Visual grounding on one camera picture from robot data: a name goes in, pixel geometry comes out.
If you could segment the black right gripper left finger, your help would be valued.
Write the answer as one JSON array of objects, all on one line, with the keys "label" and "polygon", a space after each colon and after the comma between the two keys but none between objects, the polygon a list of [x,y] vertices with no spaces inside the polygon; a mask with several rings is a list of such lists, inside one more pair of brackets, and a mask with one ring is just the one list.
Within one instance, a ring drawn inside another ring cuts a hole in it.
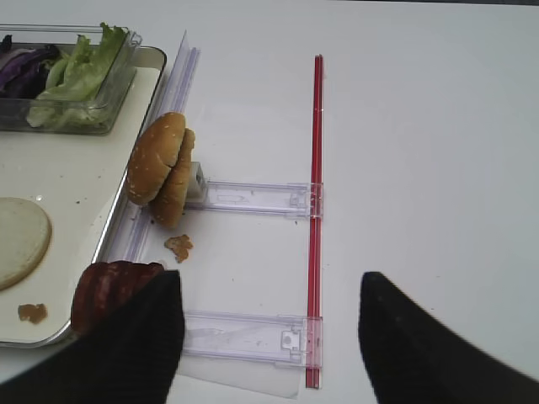
[{"label": "black right gripper left finger", "polygon": [[1,384],[3,403],[164,403],[185,334],[181,282],[164,271],[90,332]]}]

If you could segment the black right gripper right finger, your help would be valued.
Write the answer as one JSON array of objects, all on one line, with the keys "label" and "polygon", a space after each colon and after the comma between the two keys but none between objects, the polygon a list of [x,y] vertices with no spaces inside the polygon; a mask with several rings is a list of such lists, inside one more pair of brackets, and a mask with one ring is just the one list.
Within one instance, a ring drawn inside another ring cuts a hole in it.
[{"label": "black right gripper right finger", "polygon": [[536,380],[474,347],[379,272],[363,274],[358,338],[380,403],[536,403]]}]

